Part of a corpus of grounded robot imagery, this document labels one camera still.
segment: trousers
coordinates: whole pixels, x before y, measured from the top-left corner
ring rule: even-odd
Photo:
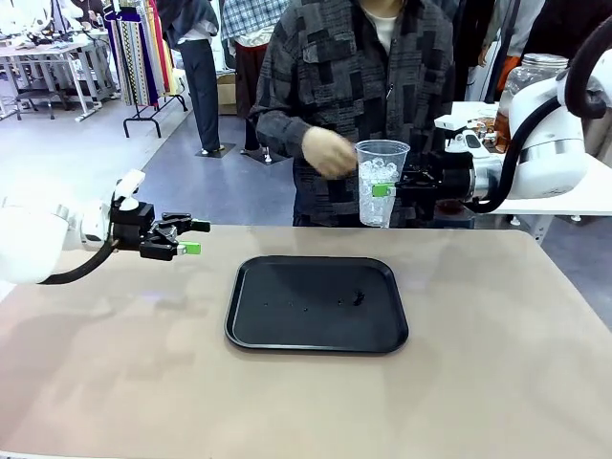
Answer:
[[[236,105],[238,116],[245,119],[245,150],[259,148],[255,126],[249,112],[257,99],[257,81],[268,45],[248,48],[236,43]]]
[[[183,63],[193,113],[198,125],[202,148],[218,150],[219,143],[219,94],[217,73],[208,40],[188,40],[178,45]]]

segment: green tag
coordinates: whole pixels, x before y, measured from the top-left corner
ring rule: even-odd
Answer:
[[[375,198],[385,198],[391,196],[391,189],[395,187],[395,184],[378,184],[372,186],[372,196]]]
[[[185,246],[187,255],[199,255],[202,253],[202,246],[197,242],[183,242],[181,245]]]

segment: white shirt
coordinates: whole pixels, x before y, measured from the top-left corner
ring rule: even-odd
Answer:
[[[272,39],[272,34],[274,33],[274,25],[264,27],[260,31],[255,31],[251,33],[245,33],[241,36],[236,36],[236,43],[245,48],[255,48],[257,46],[263,46],[270,43]]]
[[[179,40],[179,45],[181,43],[185,43],[186,41],[195,40],[208,40],[208,43],[210,43],[212,40],[210,37],[211,33],[217,33],[217,28],[206,19],[202,19],[202,21],[193,26],[193,29],[181,37]]]
[[[389,54],[389,50],[391,49],[391,38],[393,38],[397,17],[379,17],[369,11],[366,11],[365,14],[367,14],[367,17],[374,23],[379,40],[386,49],[387,54]]]

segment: person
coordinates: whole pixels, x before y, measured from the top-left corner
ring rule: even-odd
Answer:
[[[482,51],[478,57],[478,64],[484,67],[487,64],[487,52],[491,47],[491,44],[497,36],[497,32],[502,26],[504,18],[509,13],[509,6],[511,0],[497,0],[491,22],[485,35],[485,40],[482,45]],[[532,31],[534,21],[539,16],[544,6],[545,0],[521,0],[520,6],[518,7],[518,14],[516,16],[516,22],[514,23],[514,33],[510,40],[510,48],[506,60],[504,61],[504,67],[501,72],[501,76],[497,81],[497,95],[500,96],[506,87],[506,81],[510,72],[520,65],[520,60],[529,39],[529,35]]]
[[[219,30],[209,0],[157,0],[164,39],[181,52],[202,155],[218,154],[219,95],[210,41]]]
[[[104,5],[102,0],[72,0],[73,5],[83,10],[82,17],[78,18],[77,21],[81,24],[88,22],[94,27],[98,26],[98,15],[104,16]]]
[[[595,29],[612,15],[610,0],[546,0],[523,50],[573,59]]]
[[[479,64],[495,0],[467,0],[454,22],[455,100],[466,99],[470,69]]]
[[[221,39],[228,41],[236,58],[236,105],[245,119],[243,153],[260,149],[257,134],[247,120],[255,104],[259,72],[272,38],[274,26],[287,8],[289,0],[226,0],[221,20]]]
[[[259,140],[293,157],[294,225],[358,227],[354,143],[390,139],[444,149],[452,26],[429,0],[295,0],[276,25],[251,116]],[[392,227],[414,209],[396,203]]]

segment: floor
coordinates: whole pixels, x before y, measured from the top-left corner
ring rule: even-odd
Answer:
[[[0,196],[24,180],[41,186],[64,184],[80,201],[109,196],[117,179],[130,168],[142,168],[188,115],[172,101],[156,117],[161,139],[152,122],[131,122],[126,139],[121,122],[133,110],[110,100],[79,123],[77,110],[55,109],[56,118],[50,120],[42,106],[37,113],[24,114],[22,121],[16,116],[0,121]]]
[[[186,211],[218,225],[291,225],[295,189],[291,161],[270,166],[239,153],[243,121],[222,117],[222,142],[238,146],[222,160],[196,157],[189,116],[151,159],[139,197],[161,211]],[[485,228],[489,219],[478,226]],[[612,329],[612,218],[583,225],[556,219],[543,249]]]

